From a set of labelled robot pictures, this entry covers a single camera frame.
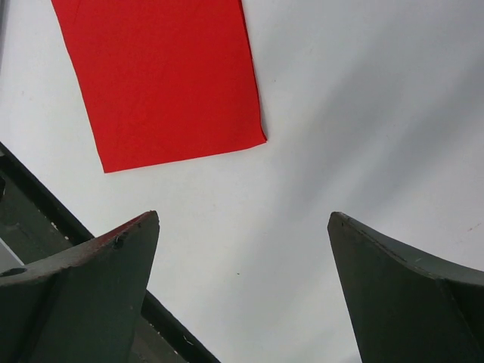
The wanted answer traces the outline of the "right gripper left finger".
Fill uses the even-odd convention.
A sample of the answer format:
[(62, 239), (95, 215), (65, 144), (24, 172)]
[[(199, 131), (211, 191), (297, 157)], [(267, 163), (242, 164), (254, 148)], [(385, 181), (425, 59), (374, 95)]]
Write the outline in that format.
[(126, 362), (160, 232), (150, 211), (1, 274), (3, 362)]

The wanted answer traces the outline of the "red paper napkin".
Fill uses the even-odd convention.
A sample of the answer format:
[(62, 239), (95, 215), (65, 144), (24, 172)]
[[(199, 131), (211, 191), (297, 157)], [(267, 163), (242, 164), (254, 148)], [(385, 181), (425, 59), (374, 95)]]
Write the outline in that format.
[(267, 140), (239, 1), (55, 1), (107, 173)]

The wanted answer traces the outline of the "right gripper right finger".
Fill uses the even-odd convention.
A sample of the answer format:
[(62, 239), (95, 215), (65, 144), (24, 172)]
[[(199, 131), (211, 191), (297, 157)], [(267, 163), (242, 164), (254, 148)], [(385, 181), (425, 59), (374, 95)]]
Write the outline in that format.
[(363, 362), (481, 362), (483, 273), (333, 212), (330, 245)]

